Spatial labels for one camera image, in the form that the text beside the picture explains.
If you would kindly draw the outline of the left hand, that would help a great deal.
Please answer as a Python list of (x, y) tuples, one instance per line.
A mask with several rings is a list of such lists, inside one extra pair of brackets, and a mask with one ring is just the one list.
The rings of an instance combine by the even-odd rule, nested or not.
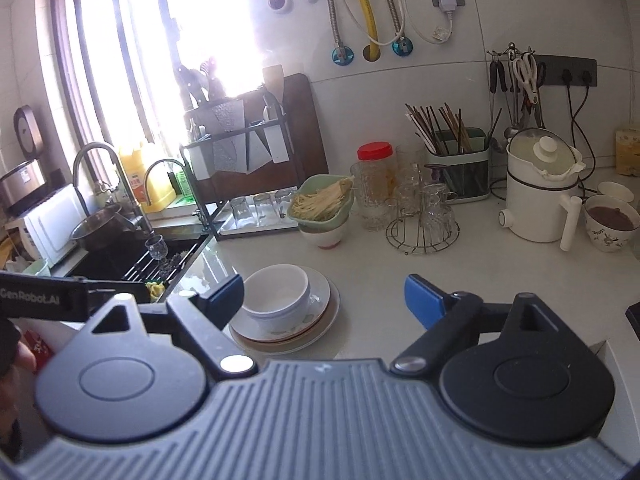
[(18, 370), (33, 372), (36, 359), (24, 344), (21, 331), (9, 320), (1, 320), (1, 452), (11, 460), (20, 455), (22, 432), (18, 423), (21, 392)]

